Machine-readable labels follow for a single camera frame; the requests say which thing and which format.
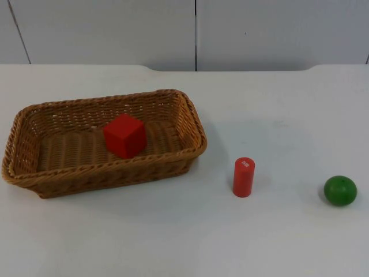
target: woven texture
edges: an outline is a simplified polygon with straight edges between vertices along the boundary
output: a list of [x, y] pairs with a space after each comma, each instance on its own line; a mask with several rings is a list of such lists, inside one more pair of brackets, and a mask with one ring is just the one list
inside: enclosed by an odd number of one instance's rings
[[[133, 159], [109, 153], [104, 142], [102, 127], [122, 113], [145, 124], [148, 145]], [[174, 89], [43, 103], [17, 114], [2, 175], [57, 197], [184, 174], [206, 143], [192, 102]]]

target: green ball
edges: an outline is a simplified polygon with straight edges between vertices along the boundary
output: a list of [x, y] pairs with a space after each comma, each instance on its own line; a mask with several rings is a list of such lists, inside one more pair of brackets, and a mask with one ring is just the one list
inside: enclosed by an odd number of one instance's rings
[[345, 176], [333, 176], [324, 185], [324, 195], [335, 206], [351, 204], [357, 195], [355, 183]]

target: red block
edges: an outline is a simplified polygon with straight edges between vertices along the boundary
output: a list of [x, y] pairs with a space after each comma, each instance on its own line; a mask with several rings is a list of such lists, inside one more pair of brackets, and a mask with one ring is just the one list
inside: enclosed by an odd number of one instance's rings
[[103, 129], [108, 150], [123, 159], [131, 159], [147, 145], [144, 123], [122, 114]]

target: white wall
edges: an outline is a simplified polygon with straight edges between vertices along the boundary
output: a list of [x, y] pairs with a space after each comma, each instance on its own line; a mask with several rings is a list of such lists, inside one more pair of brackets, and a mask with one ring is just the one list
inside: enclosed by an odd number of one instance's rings
[[[296, 70], [365, 63], [369, 0], [11, 0], [32, 63]], [[28, 63], [0, 0], [0, 63]]]
[[6, 0], [0, 0], [0, 63], [28, 63]]
[[365, 63], [368, 0], [198, 0], [198, 70]]
[[194, 70], [194, 0], [12, 0], [32, 63]]

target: red cylinder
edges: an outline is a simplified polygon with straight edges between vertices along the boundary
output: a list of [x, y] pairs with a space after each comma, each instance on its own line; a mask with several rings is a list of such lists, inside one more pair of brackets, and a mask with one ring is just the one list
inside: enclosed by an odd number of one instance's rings
[[235, 162], [233, 193], [238, 197], [247, 197], [253, 187], [255, 163], [250, 158], [239, 158]]

